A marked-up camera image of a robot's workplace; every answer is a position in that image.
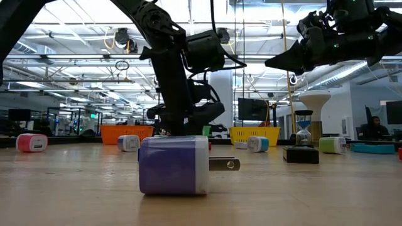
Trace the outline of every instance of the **black box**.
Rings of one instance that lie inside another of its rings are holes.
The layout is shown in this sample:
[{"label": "black box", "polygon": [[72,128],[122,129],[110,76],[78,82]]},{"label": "black box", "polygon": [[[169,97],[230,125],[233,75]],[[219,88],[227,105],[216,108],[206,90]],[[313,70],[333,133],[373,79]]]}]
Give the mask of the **black box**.
[{"label": "black box", "polygon": [[283,159],[287,163],[320,163],[320,155],[318,151],[309,147],[284,147]]}]

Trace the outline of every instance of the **orange bin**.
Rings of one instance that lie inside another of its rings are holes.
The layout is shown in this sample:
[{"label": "orange bin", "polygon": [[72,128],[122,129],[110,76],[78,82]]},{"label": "orange bin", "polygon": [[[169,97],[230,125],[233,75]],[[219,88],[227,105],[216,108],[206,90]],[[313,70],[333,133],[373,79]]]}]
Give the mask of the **orange bin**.
[{"label": "orange bin", "polygon": [[103,144],[117,144],[119,136],[137,135],[142,141],[153,135],[153,126],[104,126],[100,127]]}]

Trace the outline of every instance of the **pillar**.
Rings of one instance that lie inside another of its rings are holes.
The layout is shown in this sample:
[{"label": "pillar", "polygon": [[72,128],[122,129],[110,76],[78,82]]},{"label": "pillar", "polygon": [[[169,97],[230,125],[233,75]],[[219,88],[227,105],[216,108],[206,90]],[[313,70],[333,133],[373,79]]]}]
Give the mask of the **pillar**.
[{"label": "pillar", "polygon": [[233,83],[232,70],[211,72],[209,74],[209,85],[218,93],[220,101],[225,107],[225,112],[210,124],[222,124],[227,128],[227,132],[217,133],[226,139],[229,128],[233,126]]}]

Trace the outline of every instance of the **table surface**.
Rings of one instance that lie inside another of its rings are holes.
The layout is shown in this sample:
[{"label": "table surface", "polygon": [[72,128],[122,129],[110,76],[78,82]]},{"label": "table surface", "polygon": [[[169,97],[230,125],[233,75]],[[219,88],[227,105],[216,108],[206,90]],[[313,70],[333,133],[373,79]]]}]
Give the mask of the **table surface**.
[{"label": "table surface", "polygon": [[287,164],[281,148],[235,156],[240,171],[210,173],[207,196],[144,196],[136,153],[115,146],[0,149],[1,225],[401,225],[402,162],[396,155],[320,154]]}]

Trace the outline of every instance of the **person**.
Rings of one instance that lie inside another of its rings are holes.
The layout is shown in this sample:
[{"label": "person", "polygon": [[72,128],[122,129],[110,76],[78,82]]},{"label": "person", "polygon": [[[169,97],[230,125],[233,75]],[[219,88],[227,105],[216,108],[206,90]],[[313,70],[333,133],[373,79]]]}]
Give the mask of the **person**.
[{"label": "person", "polygon": [[371,117],[372,123],[362,126],[363,137],[367,140],[383,140],[385,136],[389,135],[389,132],[385,126],[381,125],[381,121],[378,116]]}]

